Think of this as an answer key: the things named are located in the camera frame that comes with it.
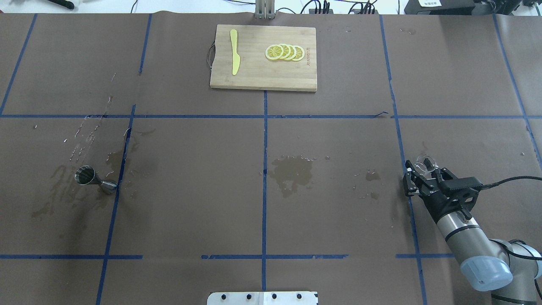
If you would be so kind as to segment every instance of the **white mounting plate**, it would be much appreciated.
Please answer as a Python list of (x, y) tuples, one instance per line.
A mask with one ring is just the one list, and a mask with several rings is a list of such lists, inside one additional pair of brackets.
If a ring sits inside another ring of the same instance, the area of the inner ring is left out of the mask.
[(212, 293), (207, 305), (318, 305), (317, 296), (318, 293), (312, 291)]

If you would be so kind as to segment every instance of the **yellow knife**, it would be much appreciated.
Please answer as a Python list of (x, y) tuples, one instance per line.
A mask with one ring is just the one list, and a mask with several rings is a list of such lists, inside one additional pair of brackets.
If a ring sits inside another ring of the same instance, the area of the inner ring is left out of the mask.
[(233, 66), (231, 73), (233, 75), (237, 74), (237, 71), (239, 71), (239, 65), (241, 64), (241, 57), (237, 53), (237, 30), (232, 29), (230, 31), (230, 38), (231, 38), (231, 53), (233, 54)]

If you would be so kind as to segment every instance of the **wooden cutting board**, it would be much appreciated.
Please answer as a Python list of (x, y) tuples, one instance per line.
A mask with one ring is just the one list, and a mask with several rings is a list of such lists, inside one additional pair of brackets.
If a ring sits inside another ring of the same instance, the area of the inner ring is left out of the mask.
[[(237, 30), (237, 53), (241, 57), (236, 75), (232, 75), (232, 29)], [(305, 58), (297, 62), (267, 59), (267, 47), (279, 43), (304, 48)], [(211, 88), (315, 92), (318, 87), (315, 28), (219, 24), (215, 46)]]

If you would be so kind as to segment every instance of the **metal bracket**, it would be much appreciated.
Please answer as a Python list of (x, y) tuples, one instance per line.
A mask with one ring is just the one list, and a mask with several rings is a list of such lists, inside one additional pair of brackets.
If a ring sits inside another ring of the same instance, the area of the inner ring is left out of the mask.
[(207, 305), (318, 305), (313, 291), (212, 293)]
[(256, 19), (275, 19), (275, 0), (256, 0)]

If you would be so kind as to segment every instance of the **sliced lemon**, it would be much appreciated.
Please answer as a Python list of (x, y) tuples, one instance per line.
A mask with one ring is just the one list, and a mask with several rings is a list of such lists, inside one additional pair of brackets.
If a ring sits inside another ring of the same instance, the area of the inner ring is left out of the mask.
[(294, 46), (288, 45), (288, 48), (289, 48), (292, 52), (290, 53), (290, 56), (284, 58), (284, 60), (292, 60), (293, 58), (295, 58), (296, 54), (298, 53), (297, 49), (294, 48)]
[(291, 47), (290, 45), (281, 43), (280, 46), (284, 50), (284, 52), (282, 52), (282, 56), (280, 56), (280, 59), (285, 59), (286, 57), (289, 57), (292, 54), (292, 49), (290, 49)]
[(292, 46), (295, 49), (295, 56), (292, 58), (292, 61), (300, 61), (305, 57), (305, 49), (300, 46)]
[(266, 49), (266, 57), (269, 60), (277, 60), (282, 56), (284, 49), (280, 45), (270, 45)]

